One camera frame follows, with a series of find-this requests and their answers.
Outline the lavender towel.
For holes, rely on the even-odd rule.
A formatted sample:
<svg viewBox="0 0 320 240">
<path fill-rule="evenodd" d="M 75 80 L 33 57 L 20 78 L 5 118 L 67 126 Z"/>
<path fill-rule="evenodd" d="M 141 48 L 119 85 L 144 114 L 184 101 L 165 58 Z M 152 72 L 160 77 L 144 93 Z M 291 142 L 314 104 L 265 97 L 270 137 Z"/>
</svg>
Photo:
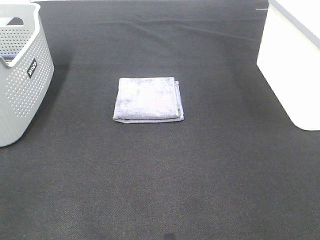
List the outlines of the lavender towel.
<svg viewBox="0 0 320 240">
<path fill-rule="evenodd" d="M 183 121 L 179 82 L 174 77 L 120 78 L 112 119 L 124 124 Z"/>
</svg>

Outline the black table cloth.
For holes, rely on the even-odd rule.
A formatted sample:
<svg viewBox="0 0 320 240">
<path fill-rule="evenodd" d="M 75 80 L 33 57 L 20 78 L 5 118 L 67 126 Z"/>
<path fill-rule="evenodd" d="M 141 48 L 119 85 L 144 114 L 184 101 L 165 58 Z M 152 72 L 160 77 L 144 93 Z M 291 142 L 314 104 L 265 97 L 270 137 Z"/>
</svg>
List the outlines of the black table cloth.
<svg viewBox="0 0 320 240">
<path fill-rule="evenodd" d="M 266 0 L 42 1 L 54 64 L 0 150 L 3 240 L 317 240 L 320 134 L 256 65 Z M 113 121 L 120 78 L 174 77 L 184 120 Z"/>
</svg>

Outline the white storage bin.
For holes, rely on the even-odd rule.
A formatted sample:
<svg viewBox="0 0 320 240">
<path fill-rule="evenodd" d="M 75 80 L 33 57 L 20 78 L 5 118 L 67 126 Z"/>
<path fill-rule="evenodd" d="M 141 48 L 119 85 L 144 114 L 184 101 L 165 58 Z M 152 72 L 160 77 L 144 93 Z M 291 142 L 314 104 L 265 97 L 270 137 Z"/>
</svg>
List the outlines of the white storage bin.
<svg viewBox="0 0 320 240">
<path fill-rule="evenodd" d="M 292 123 L 320 129 L 320 2 L 270 0 L 257 66 Z"/>
</svg>

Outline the grey perforated laundry basket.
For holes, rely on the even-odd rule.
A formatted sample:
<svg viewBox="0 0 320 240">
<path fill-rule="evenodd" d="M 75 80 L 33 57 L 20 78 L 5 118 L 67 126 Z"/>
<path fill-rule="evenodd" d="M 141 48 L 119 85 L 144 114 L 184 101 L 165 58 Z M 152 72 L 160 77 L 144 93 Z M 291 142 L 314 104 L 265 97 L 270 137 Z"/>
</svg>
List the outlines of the grey perforated laundry basket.
<svg viewBox="0 0 320 240">
<path fill-rule="evenodd" d="M 39 15 L 41 6 L 29 0 L 0 2 L 2 18 L 22 24 L 0 28 L 0 145 L 15 143 L 38 111 L 54 74 L 54 64 Z"/>
</svg>

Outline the blue cloth in basket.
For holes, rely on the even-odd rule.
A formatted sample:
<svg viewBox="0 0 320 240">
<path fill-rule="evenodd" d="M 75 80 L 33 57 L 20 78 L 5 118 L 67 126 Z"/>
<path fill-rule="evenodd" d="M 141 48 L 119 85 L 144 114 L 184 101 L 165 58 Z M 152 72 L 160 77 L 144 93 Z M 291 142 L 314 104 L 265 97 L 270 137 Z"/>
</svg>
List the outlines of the blue cloth in basket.
<svg viewBox="0 0 320 240">
<path fill-rule="evenodd" d="M 5 60 L 5 61 L 12 61 L 17 54 L 9 54 L 9 53 L 1 53 L 0 56 Z"/>
</svg>

